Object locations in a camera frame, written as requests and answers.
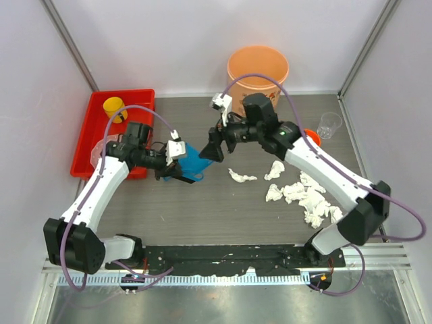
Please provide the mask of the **blue plastic dustpan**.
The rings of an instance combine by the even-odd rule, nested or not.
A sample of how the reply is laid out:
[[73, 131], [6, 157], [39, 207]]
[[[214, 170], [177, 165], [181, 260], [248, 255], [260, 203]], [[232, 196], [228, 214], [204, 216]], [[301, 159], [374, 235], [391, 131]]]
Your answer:
[[198, 155], [199, 152], [186, 143], [187, 156], [183, 159], [179, 159], [180, 165], [184, 173], [203, 173], [206, 168], [208, 168], [213, 161], [208, 159], [201, 159]]

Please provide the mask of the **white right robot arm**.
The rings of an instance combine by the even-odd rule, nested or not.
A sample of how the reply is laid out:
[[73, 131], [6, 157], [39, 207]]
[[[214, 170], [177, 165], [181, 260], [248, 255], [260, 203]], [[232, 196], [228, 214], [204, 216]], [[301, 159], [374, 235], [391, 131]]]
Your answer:
[[390, 187], [383, 181], [373, 184], [350, 172], [313, 140], [304, 137], [295, 123], [280, 121], [264, 94], [250, 94], [242, 103], [246, 115], [235, 121], [232, 98], [227, 94], [216, 94], [212, 98], [210, 106], [221, 117], [210, 128], [209, 142], [199, 156], [222, 162], [223, 142], [229, 152], [240, 142], [257, 142], [264, 151], [318, 181], [347, 213], [307, 241], [304, 256], [308, 264], [321, 266], [331, 253], [347, 244], [364, 245], [388, 217], [389, 202], [382, 195], [390, 194]]

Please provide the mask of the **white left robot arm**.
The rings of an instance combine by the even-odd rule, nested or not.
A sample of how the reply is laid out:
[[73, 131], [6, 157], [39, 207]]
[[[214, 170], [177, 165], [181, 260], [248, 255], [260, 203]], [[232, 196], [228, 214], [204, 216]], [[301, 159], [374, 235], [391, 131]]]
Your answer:
[[157, 179], [189, 180], [180, 164], [187, 156], [187, 144], [173, 131], [160, 150], [151, 149], [147, 146], [151, 131], [150, 126], [132, 121], [119, 141], [104, 144], [103, 156], [78, 198], [59, 219], [50, 218], [44, 224], [52, 264], [86, 274], [113, 261], [121, 261], [129, 269], [141, 266], [144, 248], [140, 238], [118, 234], [101, 239], [97, 228], [113, 194], [133, 169], [152, 169]]

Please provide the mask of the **blue hand brush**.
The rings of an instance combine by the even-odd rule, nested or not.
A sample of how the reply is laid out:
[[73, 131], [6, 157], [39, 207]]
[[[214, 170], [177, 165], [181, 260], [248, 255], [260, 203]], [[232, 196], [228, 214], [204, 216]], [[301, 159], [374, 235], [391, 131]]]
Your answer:
[[204, 178], [203, 173], [184, 173], [183, 176], [193, 182], [199, 182]]

